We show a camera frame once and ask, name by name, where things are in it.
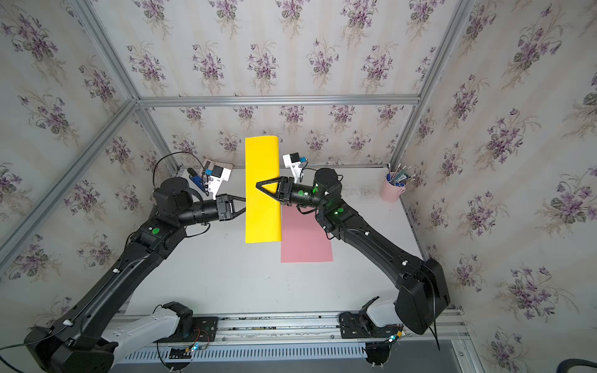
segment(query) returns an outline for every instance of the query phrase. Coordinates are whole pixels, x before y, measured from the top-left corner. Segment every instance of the yellow paper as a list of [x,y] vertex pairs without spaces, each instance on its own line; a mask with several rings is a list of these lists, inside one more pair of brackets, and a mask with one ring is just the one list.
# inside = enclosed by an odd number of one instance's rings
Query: yellow paper
[[[247,137],[245,139],[246,243],[282,240],[280,202],[255,187],[258,181],[280,176],[278,141],[277,136]],[[276,183],[264,186],[264,188],[275,193],[277,186]]]

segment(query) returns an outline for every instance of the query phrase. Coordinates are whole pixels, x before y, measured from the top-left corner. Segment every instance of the white table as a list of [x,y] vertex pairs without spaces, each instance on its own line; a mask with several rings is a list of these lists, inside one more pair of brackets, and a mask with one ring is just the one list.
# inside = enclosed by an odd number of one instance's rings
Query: white table
[[[244,171],[234,169],[219,193],[245,196]],[[390,241],[421,257],[400,201],[389,204],[378,196],[387,169],[336,171],[344,175],[343,199]],[[291,173],[283,169],[281,175]],[[306,170],[302,183],[311,185],[313,175]],[[188,178],[186,171],[183,177]],[[192,226],[187,234],[204,229]],[[148,315],[169,301],[195,314],[344,311],[358,310],[377,295],[396,297],[391,280],[357,249],[334,239],[332,251],[334,261],[329,263],[281,263],[279,242],[245,244],[244,215],[216,221],[208,233],[183,240],[139,285],[126,314]]]

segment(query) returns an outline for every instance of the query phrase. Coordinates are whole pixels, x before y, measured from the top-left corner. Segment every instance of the pink cup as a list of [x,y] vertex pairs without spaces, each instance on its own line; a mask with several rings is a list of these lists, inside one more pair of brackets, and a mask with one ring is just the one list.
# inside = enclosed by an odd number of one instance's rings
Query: pink cup
[[406,192],[406,187],[392,185],[384,178],[381,182],[379,195],[386,202],[396,202],[404,192]]

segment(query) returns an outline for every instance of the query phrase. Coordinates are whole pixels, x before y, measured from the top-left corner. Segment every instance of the floral wallpaper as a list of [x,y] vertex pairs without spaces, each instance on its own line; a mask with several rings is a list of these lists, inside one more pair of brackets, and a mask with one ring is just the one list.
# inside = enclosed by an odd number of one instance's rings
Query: floral wallpaper
[[141,95],[201,96],[417,93],[458,1],[91,3]]
[[479,0],[401,160],[487,372],[595,360],[595,24],[595,1]]
[[124,99],[67,0],[3,1],[0,26],[2,243]]
[[[156,157],[136,119],[124,123],[105,145],[105,152],[0,273],[0,302],[5,305],[0,309],[5,331],[2,346],[19,343],[28,328],[48,325],[63,315],[116,261],[126,237],[147,220],[153,205]],[[9,172],[3,177],[10,179],[11,193],[26,192]],[[160,165],[156,183],[166,177]],[[11,351],[10,361],[18,362],[24,371],[37,371],[26,349]]]
[[[295,105],[157,107],[149,113],[173,152],[200,159],[243,165],[246,137],[276,135],[280,157],[299,152],[312,164],[360,165],[388,163],[410,111],[404,105]],[[177,159],[196,164],[190,155]]]

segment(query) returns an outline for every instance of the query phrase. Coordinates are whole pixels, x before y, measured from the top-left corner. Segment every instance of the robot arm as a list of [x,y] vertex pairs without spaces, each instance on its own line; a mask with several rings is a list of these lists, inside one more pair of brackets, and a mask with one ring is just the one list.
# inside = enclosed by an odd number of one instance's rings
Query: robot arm
[[[199,202],[193,203],[193,195]],[[231,220],[245,212],[244,208],[234,209],[234,201],[244,201],[244,198],[218,195],[214,200],[204,202],[181,177],[165,180],[153,191],[153,196],[156,206],[149,219],[129,236],[122,255],[112,268],[50,328],[36,326],[25,338],[25,343],[30,343],[27,348],[44,371],[107,372],[115,361],[115,350],[119,344],[122,347],[124,340],[115,338],[115,334],[102,338],[104,330],[141,281],[186,237],[185,227]],[[192,317],[192,311],[177,303],[164,308],[167,309],[162,312],[164,317],[160,316],[159,322],[146,328],[149,334],[145,337],[166,337],[172,333],[163,333],[174,327],[185,329],[183,334],[188,336],[191,325],[186,321]],[[117,354],[121,358],[126,356],[124,350]]]
[[[263,186],[277,183],[275,193]],[[315,220],[327,234],[361,251],[378,266],[399,289],[394,302],[402,323],[423,334],[450,303],[444,271],[434,259],[423,261],[391,243],[375,231],[340,196],[342,184],[333,169],[315,172],[313,186],[296,184],[293,178],[278,177],[257,183],[256,188],[280,203],[297,208],[311,207]]]

